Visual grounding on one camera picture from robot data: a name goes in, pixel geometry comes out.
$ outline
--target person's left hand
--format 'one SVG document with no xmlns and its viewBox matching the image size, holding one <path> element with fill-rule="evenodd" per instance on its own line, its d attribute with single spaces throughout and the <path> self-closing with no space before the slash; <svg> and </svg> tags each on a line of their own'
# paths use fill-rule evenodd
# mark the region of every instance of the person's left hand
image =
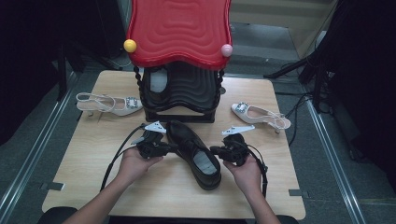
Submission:
<svg viewBox="0 0 396 224">
<path fill-rule="evenodd" d="M 120 169 L 116 179 L 124 184 L 125 187 L 130 186 L 140 176 L 142 176 L 150 166 L 161 161 L 163 157 L 154 157 L 143 159 L 136 148 L 130 148 L 123 152 Z"/>
</svg>

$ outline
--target wooden table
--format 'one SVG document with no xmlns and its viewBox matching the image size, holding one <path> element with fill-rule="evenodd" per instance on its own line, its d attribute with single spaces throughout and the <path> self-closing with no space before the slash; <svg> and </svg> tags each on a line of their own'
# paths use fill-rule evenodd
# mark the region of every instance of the wooden table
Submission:
<svg viewBox="0 0 396 224">
<path fill-rule="evenodd" d="M 226 77 L 222 86 L 226 92 L 221 95 L 215 122 L 187 123 L 208 147 L 222 146 L 224 136 L 221 131 L 232 126 L 247 126 L 232 112 L 233 103 L 244 101 L 278 112 L 274 89 L 268 80 Z M 102 72 L 92 93 L 139 96 L 133 72 Z M 89 116 L 89 113 L 84 112 L 53 180 L 65 183 L 64 189 L 49 191 L 43 211 L 55 206 L 80 208 L 91 200 L 99 192 L 106 168 L 121 143 L 141 123 L 148 123 L 143 109 L 126 117 L 99 112 Z M 272 127 L 264 124 L 256 124 L 255 127 L 255 130 L 242 135 L 248 144 L 260 151 L 269 167 L 269 204 L 278 215 L 303 219 L 305 210 L 302 197 L 290 196 L 289 193 L 289 189 L 299 189 L 299 185 L 284 131 L 277 134 Z M 137 132 L 131 140 L 142 133 Z M 114 165 L 107 183 L 114 178 L 119 163 L 120 159 Z M 219 187 L 206 191 L 196 183 L 189 165 L 177 155 L 169 153 L 124 192 L 110 215 L 253 218 L 248 202 L 234 183 L 233 176 L 222 162 L 220 164 L 222 179 Z"/>
</svg>

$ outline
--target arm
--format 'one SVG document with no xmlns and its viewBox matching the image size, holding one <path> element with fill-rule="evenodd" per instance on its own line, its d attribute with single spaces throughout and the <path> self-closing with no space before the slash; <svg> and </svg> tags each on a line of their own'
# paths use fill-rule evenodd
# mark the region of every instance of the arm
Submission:
<svg viewBox="0 0 396 224">
<path fill-rule="evenodd" d="M 116 177 L 90 202 L 79 209 L 64 223 L 102 223 L 121 194 L 150 166 L 163 157 L 143 159 L 136 149 L 128 149 L 122 155 L 120 169 Z"/>
<path fill-rule="evenodd" d="M 242 166 L 235 166 L 228 161 L 223 161 L 223 164 L 233 174 L 236 185 L 247 198 L 257 223 L 280 224 L 270 205 L 262 196 L 262 173 L 256 160 L 252 156 L 248 156 Z"/>
</svg>

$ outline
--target shoe insole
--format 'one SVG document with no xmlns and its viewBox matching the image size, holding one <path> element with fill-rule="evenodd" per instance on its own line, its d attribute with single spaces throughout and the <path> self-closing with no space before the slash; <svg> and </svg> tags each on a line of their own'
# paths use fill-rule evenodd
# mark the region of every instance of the shoe insole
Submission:
<svg viewBox="0 0 396 224">
<path fill-rule="evenodd" d="M 203 151 L 198 151 L 193 158 L 195 164 L 206 175 L 214 174 L 217 169 Z"/>
<path fill-rule="evenodd" d="M 165 72 L 158 71 L 151 73 L 150 89 L 154 92 L 162 92 L 166 88 L 168 82 L 168 75 Z"/>
</svg>

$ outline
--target black shoe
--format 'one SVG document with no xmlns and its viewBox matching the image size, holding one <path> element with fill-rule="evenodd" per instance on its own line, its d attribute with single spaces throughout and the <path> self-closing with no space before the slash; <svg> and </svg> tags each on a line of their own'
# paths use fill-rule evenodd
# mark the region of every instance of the black shoe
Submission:
<svg viewBox="0 0 396 224">
<path fill-rule="evenodd" d="M 180 121 L 171 120 L 166 123 L 166 136 L 170 143 L 178 145 L 177 155 L 189 164 L 202 189 L 210 190 L 219 186 L 219 161 L 193 130 Z"/>
</svg>

